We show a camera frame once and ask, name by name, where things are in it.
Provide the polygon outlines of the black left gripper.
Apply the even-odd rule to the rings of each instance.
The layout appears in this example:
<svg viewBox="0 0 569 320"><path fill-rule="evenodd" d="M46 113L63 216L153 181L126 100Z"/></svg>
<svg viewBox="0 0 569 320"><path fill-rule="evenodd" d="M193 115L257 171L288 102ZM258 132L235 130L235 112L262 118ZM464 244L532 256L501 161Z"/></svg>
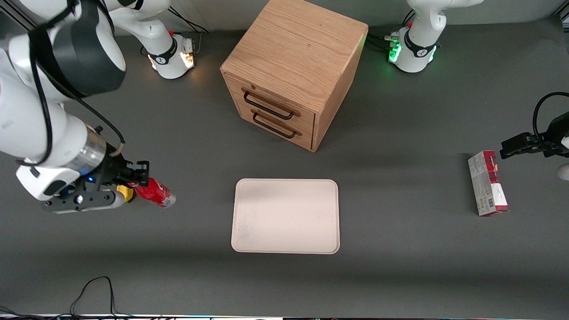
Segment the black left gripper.
<svg viewBox="0 0 569 320"><path fill-rule="evenodd" d="M563 139L568 138L569 114L564 113L551 121L546 132L542 133L543 142L547 145L546 151L541 146L542 142L535 134L520 133L513 140L505 140L501 143L500 156L502 160L521 154L534 154L543 152L545 158L551 156L569 157L568 146L563 144Z"/></svg>

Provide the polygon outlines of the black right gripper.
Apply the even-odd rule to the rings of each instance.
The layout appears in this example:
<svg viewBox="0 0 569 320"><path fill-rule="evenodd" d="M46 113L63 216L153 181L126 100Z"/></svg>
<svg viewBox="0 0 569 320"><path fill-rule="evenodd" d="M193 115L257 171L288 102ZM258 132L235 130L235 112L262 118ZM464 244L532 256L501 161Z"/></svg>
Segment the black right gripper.
<svg viewBox="0 0 569 320"><path fill-rule="evenodd" d="M90 188L101 190L102 186L124 185L128 187L147 187L150 177L148 160L136 163L126 160L122 155L116 157L105 153L101 164L87 175Z"/></svg>

